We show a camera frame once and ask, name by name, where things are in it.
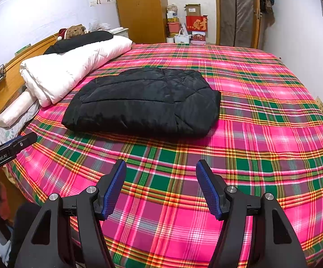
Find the headboard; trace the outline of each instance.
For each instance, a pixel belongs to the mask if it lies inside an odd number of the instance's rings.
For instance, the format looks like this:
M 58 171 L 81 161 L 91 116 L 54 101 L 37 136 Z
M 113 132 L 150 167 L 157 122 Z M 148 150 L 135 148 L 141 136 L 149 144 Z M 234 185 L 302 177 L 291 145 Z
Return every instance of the headboard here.
M 17 91 L 25 84 L 20 74 L 21 62 L 30 57 L 42 55 L 49 46 L 55 44 L 57 36 L 58 33 L 30 46 L 5 65 L 6 78 L 0 82 L 0 113 L 15 98 Z

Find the silver bolt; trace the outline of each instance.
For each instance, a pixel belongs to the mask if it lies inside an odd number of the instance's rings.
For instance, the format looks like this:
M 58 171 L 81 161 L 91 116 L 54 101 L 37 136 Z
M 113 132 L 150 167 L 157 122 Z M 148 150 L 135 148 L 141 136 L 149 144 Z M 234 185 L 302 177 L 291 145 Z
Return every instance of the silver bolt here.
M 233 186 L 233 185 L 229 185 L 229 186 L 227 187 L 227 191 L 228 191 L 229 193 L 235 193 L 235 192 L 237 191 L 237 188 L 236 188 L 235 186 Z
M 87 192 L 88 193 L 94 193 L 94 192 L 96 192 L 96 187 L 95 186 L 90 186 L 90 187 L 87 187 Z
M 50 200 L 57 200 L 58 199 L 58 194 L 57 193 L 53 193 L 49 196 Z
M 272 199 L 274 199 L 274 196 L 273 196 L 273 194 L 272 194 L 272 193 L 266 193 L 264 197 L 265 197 L 266 199 L 268 199 L 268 200 L 272 200 Z

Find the brown teddy bear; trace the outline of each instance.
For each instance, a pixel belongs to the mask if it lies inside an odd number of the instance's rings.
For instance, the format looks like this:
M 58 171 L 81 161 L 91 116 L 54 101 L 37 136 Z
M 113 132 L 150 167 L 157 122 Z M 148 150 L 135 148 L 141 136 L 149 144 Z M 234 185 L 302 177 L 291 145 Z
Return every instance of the brown teddy bear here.
M 57 40 L 70 39 L 75 36 L 83 35 L 86 33 L 86 28 L 82 25 L 71 26 L 68 29 L 63 28 L 58 32 Z

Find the pink storage container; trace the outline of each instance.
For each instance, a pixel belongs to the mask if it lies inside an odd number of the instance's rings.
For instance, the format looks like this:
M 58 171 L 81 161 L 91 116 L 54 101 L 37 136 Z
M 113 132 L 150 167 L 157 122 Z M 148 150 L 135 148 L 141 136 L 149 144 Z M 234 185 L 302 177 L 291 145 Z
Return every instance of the pink storage container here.
M 174 22 L 174 23 L 168 23 L 169 26 L 169 32 L 179 32 L 180 31 L 180 23 L 179 22 Z

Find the mattress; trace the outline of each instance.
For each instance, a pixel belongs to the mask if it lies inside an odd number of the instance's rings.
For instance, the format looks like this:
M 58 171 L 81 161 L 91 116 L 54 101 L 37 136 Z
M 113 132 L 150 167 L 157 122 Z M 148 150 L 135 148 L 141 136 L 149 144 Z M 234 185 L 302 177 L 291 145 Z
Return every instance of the mattress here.
M 93 78 L 138 67 L 200 71 L 221 92 L 219 120 L 202 139 L 163 141 L 113 133 L 75 133 L 61 124 L 72 97 Z M 127 176 L 102 229 L 119 267 L 207 267 L 222 227 L 209 213 L 195 166 L 242 192 L 273 193 L 308 263 L 323 257 L 323 115 L 300 81 L 260 50 L 176 44 L 136 45 L 85 77 L 62 101 L 41 108 L 24 130 L 38 142 L 9 170 L 24 195 L 42 204 L 74 195 L 109 173 L 119 158 Z M 77 223 L 72 218 L 72 226 Z M 247 264 L 248 217 L 239 267 Z

